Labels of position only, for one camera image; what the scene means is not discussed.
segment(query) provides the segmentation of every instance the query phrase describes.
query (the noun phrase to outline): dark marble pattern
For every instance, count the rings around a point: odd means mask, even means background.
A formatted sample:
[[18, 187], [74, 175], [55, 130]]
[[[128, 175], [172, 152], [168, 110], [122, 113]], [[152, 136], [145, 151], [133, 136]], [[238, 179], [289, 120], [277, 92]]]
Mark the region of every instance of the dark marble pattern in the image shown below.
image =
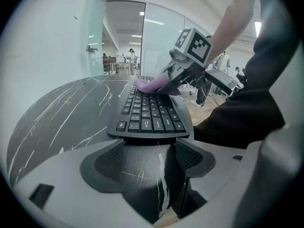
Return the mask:
[[51, 156], [109, 140], [107, 125], [134, 76], [95, 76], [65, 84], [37, 100], [9, 141], [12, 186]]

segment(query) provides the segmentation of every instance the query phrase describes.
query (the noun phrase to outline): cable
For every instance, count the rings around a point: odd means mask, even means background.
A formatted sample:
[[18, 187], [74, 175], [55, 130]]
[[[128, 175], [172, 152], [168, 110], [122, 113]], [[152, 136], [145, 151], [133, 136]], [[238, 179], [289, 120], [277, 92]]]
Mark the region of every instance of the cable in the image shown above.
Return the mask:
[[[204, 88], [202, 88], [202, 90], [203, 90], [203, 93], [204, 93], [204, 96], [206, 97], [206, 95], [205, 95], [205, 92], [206, 92], [206, 94], [207, 95], [209, 95], [208, 93], [207, 93], [207, 91], [204, 89]], [[218, 102], [216, 101], [216, 99], [214, 99], [212, 96], [210, 96], [213, 100], [214, 100], [214, 102], [219, 106], [219, 104], [218, 104]]]
[[206, 98], [207, 100], [209, 100], [209, 99], [208, 99], [208, 97], [205, 95], [204, 90], [202, 90], [202, 92], [203, 92], [203, 94], [204, 94], [205, 98]]

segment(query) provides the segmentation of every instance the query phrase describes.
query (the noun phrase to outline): keyboard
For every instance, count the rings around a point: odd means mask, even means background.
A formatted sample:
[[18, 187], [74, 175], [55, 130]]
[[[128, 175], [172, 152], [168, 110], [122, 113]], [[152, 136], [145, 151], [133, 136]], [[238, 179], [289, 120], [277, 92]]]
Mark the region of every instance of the keyboard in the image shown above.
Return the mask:
[[[149, 76], [138, 78], [154, 79]], [[145, 94], [133, 85], [120, 101], [121, 109], [114, 113], [108, 126], [109, 136], [153, 139], [189, 136], [168, 95]]]

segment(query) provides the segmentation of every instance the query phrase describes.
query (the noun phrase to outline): keyboard key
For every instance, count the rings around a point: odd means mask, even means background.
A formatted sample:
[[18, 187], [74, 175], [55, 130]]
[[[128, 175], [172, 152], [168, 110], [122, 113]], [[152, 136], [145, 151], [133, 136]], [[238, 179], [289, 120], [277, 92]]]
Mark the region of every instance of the keyboard key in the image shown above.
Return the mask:
[[129, 113], [130, 113], [130, 108], [129, 108], [129, 107], [125, 107], [125, 108], [123, 109], [123, 114], [124, 114], [124, 115], [129, 115]]
[[153, 118], [153, 128], [155, 133], [164, 133], [165, 130], [162, 125], [162, 120], [158, 117]]
[[152, 117], [161, 116], [159, 111], [151, 111]]
[[176, 132], [178, 132], [178, 133], [185, 132], [185, 129], [182, 126], [181, 122], [173, 122], [173, 123], [174, 123], [174, 126], [176, 128]]
[[161, 115], [163, 124], [165, 125], [166, 133], [175, 133], [175, 129], [168, 114]]
[[175, 113], [175, 110], [172, 107], [167, 107], [169, 113]]
[[151, 106], [151, 110], [152, 110], [152, 111], [158, 111], [158, 107], [155, 106], [155, 105], [152, 105], [152, 106]]
[[160, 111], [161, 111], [161, 114], [168, 114], [166, 109], [160, 109]]
[[170, 113], [170, 117], [172, 119], [172, 121], [179, 121], [179, 117], [175, 114], [175, 113]]
[[152, 133], [152, 125], [150, 119], [142, 119], [142, 133]]
[[147, 107], [147, 106], [145, 106], [145, 107], [142, 108], [142, 111], [143, 111], [143, 112], [149, 112], [149, 111], [150, 111], [150, 108]]
[[139, 123], [140, 122], [140, 116], [139, 115], [134, 115], [134, 114], [132, 114], [131, 115], [131, 119], [130, 119], [130, 122], [132, 122], [132, 123]]
[[129, 132], [139, 133], [139, 123], [129, 123]]
[[141, 110], [140, 109], [138, 109], [138, 108], [133, 108], [133, 110], [132, 110], [132, 113], [133, 114], [141, 114]]
[[124, 132], [126, 125], [127, 125], [126, 122], [119, 122], [118, 125], [117, 125], [116, 130], [120, 131], [120, 132]]
[[151, 118], [150, 112], [143, 112], [142, 118]]

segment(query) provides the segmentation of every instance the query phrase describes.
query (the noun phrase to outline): wooden floor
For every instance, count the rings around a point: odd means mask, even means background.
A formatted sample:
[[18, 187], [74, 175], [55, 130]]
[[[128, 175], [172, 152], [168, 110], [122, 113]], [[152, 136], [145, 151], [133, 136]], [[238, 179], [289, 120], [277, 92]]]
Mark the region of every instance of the wooden floor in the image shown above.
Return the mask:
[[[210, 91], [209, 95], [215, 97], [216, 101], [219, 105], [223, 104], [226, 100], [225, 95], [216, 95], [214, 92]], [[206, 118], [208, 118], [215, 108], [214, 105], [216, 103], [214, 100], [208, 96], [208, 99], [214, 104], [212, 104], [210, 101], [206, 100], [204, 106], [202, 108], [198, 108], [197, 106], [193, 105], [190, 101], [196, 100], [197, 95], [196, 94], [189, 94], [189, 91], [182, 91], [181, 97], [183, 98], [183, 101], [186, 103], [186, 106], [190, 112], [192, 124], [193, 126], [196, 126], [197, 124], [200, 124], [202, 121], [204, 121]], [[163, 228], [166, 226], [169, 226], [180, 219], [177, 217], [176, 213], [172, 208], [168, 209], [168, 211], [158, 220], [154, 223], [154, 227], [156, 228]]]

